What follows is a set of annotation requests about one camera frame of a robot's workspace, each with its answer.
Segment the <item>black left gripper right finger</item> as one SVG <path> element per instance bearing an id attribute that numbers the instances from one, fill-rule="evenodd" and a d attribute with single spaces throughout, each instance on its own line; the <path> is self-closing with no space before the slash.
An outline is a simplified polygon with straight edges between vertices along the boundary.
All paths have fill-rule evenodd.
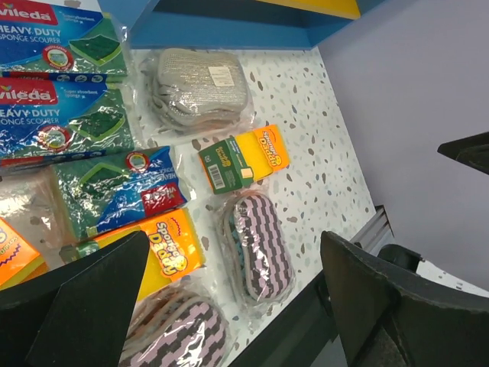
<path id="1" fill-rule="evenodd" d="M 349 366 L 486 366 L 488 299 L 420 277 L 331 231 L 321 258 Z"/>

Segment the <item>grey mesh sponge pack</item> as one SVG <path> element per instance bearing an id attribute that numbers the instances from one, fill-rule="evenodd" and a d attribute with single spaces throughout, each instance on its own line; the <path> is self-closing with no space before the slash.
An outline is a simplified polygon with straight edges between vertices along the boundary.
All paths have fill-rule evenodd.
<path id="1" fill-rule="evenodd" d="M 234 54 L 166 48 L 141 63 L 144 96 L 159 132 L 178 135 L 240 130 L 252 126 L 248 81 Z"/>

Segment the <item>Scrub Daddy sponge small pack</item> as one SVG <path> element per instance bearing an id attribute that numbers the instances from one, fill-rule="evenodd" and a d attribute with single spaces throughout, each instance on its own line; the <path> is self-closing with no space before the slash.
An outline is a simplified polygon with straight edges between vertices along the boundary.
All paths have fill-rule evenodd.
<path id="1" fill-rule="evenodd" d="M 216 195 L 244 189 L 290 164 L 277 125 L 268 125 L 216 142 L 199 152 Z"/>

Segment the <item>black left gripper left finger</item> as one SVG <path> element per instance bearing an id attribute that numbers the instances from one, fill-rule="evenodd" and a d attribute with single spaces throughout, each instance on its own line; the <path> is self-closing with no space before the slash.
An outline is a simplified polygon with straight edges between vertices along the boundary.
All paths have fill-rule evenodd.
<path id="1" fill-rule="evenodd" d="M 147 264 L 133 232 L 1 292 L 3 366 L 116 366 Z"/>

